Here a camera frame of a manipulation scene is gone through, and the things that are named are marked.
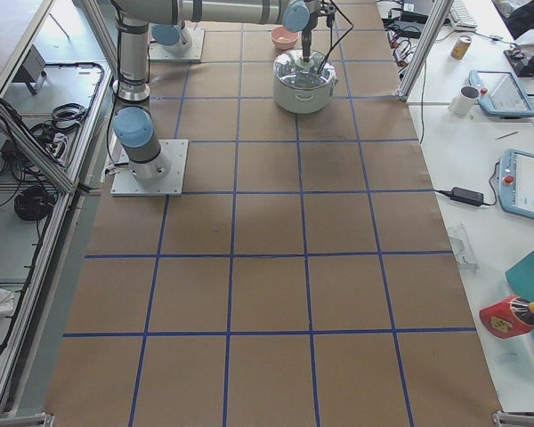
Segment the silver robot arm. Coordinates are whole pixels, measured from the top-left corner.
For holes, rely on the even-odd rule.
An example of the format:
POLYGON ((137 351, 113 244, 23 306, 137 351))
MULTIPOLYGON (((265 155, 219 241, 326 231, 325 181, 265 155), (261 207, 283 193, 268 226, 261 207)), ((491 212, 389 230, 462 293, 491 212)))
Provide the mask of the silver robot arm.
POLYGON ((192 47, 192 37, 185 25, 153 24, 151 34, 167 52, 180 54, 192 47))
POLYGON ((140 104, 150 97, 148 32, 151 24, 174 30, 173 43, 190 22, 280 24, 302 33, 305 53, 311 32, 323 15, 320 1, 114 1, 117 26, 116 96, 124 107, 112 122, 117 140, 128 155, 129 168, 139 181, 158 179, 172 167, 158 140, 150 110, 140 104))

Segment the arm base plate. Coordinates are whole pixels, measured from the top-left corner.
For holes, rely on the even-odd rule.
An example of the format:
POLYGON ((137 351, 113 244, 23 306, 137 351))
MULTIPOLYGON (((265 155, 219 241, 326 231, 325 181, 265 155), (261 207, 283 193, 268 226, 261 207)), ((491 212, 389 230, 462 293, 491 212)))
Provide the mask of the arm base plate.
POLYGON ((201 62, 204 29, 155 24, 150 34, 149 57, 152 61, 201 62))
POLYGON ((188 140, 160 140, 160 153, 149 163, 131 162, 122 149, 111 195, 116 197, 180 196, 189 149, 188 140))

